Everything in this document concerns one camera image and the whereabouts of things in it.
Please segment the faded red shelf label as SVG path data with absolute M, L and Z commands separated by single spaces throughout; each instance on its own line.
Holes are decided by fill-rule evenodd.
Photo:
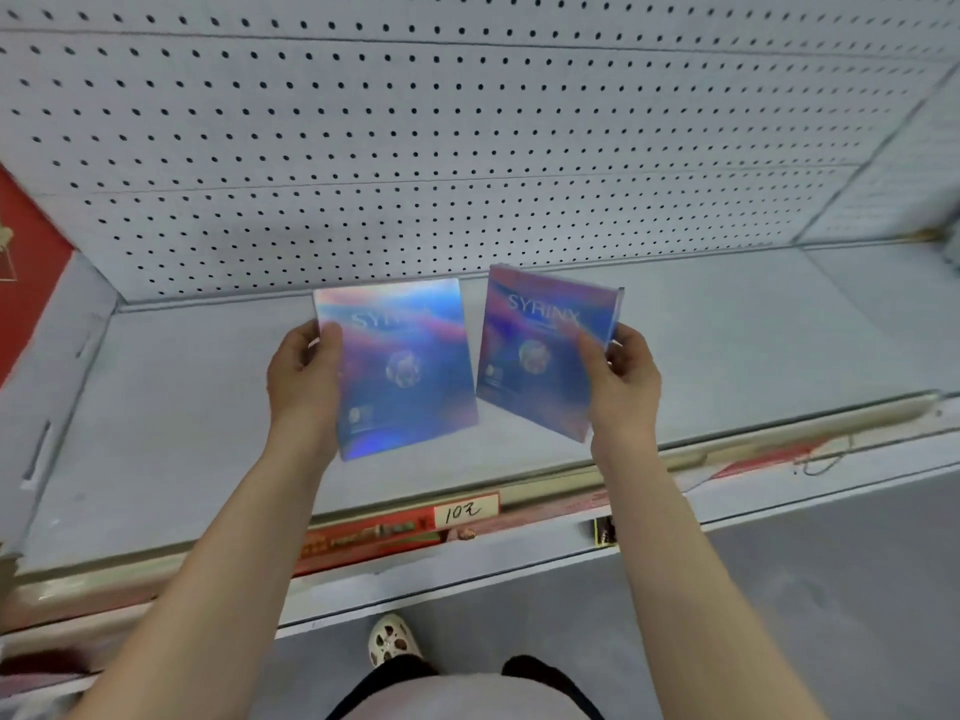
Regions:
M 748 459 L 738 459 L 711 474 L 707 480 L 726 479 L 780 465 L 797 465 L 808 459 L 810 455 L 828 441 L 829 439 L 827 437 L 822 437 L 802 443 L 776 447 Z

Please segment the white perforated clog shoe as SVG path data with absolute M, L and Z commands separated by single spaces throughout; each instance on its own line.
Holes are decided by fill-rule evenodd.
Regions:
M 367 639 L 366 655 L 373 668 L 398 657 L 424 658 L 413 630 L 397 613 L 384 614 L 373 625 Z

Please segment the white perforated pegboard panel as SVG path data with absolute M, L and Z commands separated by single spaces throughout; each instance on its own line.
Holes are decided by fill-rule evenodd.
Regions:
M 0 163 L 127 303 L 781 249 L 960 0 L 0 0 Z

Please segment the light pink shirt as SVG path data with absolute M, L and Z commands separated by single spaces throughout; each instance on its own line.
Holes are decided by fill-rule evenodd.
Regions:
M 543 683 L 496 674 L 432 676 L 375 692 L 342 720 L 589 720 Z

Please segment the black shorts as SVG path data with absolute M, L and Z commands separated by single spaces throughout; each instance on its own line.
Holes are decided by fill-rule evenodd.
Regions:
M 386 690 L 399 683 L 432 676 L 452 676 L 469 674 L 495 674 L 527 679 L 544 684 L 567 695 L 588 720 L 605 720 L 593 701 L 561 670 L 529 654 L 519 654 L 507 659 L 498 672 L 443 674 L 425 659 L 411 655 L 399 656 L 386 661 L 382 666 L 372 669 L 339 702 L 325 720 L 343 720 L 364 700 L 380 690 Z

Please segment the red side panel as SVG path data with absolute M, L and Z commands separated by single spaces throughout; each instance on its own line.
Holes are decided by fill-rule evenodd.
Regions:
M 29 344 L 73 253 L 0 165 L 0 387 Z

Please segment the holographic box with shiny glare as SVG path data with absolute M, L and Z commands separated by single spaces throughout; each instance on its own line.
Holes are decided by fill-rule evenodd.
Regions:
M 458 279 L 315 289 L 313 303 L 319 326 L 342 329 L 343 461 L 478 425 Z

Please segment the holographic purple box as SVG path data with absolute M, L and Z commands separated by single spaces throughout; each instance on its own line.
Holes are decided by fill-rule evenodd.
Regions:
M 477 398 L 584 443 L 591 430 L 591 384 L 577 335 L 608 345 L 624 293 L 493 265 L 486 280 Z

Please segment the red shelf label strip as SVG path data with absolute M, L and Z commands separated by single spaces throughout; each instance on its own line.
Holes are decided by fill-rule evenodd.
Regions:
M 304 537 L 293 577 L 309 576 L 442 544 L 450 531 L 466 525 L 450 530 L 435 530 L 433 507 L 456 499 L 312 528 Z

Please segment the person's right forearm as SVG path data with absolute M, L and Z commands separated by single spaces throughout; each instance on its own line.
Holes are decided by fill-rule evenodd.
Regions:
M 657 445 L 595 433 L 664 720 L 827 720 L 730 576 Z

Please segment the person's left hand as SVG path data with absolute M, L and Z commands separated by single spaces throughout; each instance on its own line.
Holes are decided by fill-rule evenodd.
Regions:
M 333 454 L 340 404 L 338 369 L 302 368 L 302 326 L 280 342 L 267 370 L 268 443 L 289 450 Z

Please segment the person's right hand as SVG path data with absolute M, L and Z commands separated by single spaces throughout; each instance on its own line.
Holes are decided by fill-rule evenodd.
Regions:
M 590 392 L 591 450 L 615 445 L 656 449 L 662 375 L 646 338 L 618 322 L 605 348 L 614 378 L 599 393 Z

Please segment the clear shelf price rail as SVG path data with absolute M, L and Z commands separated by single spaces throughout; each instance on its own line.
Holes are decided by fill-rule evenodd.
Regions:
M 828 438 L 810 457 L 839 455 L 845 442 L 854 450 L 883 447 L 908 439 L 949 431 L 960 424 L 960 396 L 937 393 L 898 399 L 872 407 L 794 421 L 751 432 L 672 446 L 661 450 L 668 472 L 687 493 L 714 472 L 767 450 Z M 499 515 L 465 525 L 444 542 L 468 541 L 504 528 L 550 520 L 609 505 L 597 467 L 569 464 L 499 482 L 464 487 L 339 510 L 312 518 L 316 527 L 359 520 L 393 511 L 437 504 L 459 497 L 498 492 Z M 0 640 L 12 644 L 7 656 L 55 651 L 61 644 L 82 642 L 124 630 L 135 623 L 174 577 L 186 557 L 186 545 L 163 551 L 126 554 L 88 561 L 63 570 L 20 572 L 4 579 L 0 605 Z

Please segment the person's left forearm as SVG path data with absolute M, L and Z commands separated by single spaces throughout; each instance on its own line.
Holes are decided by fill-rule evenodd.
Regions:
M 64 720 L 246 720 L 335 429 L 275 424 L 174 579 Z

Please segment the white lower shelf board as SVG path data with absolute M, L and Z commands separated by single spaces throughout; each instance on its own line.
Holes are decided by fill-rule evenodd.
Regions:
M 939 434 L 707 480 L 687 494 L 706 531 L 866 495 L 960 469 L 960 424 Z M 383 556 L 291 582 L 277 639 L 558 568 L 594 552 L 590 523 L 608 505 L 528 522 L 466 541 Z

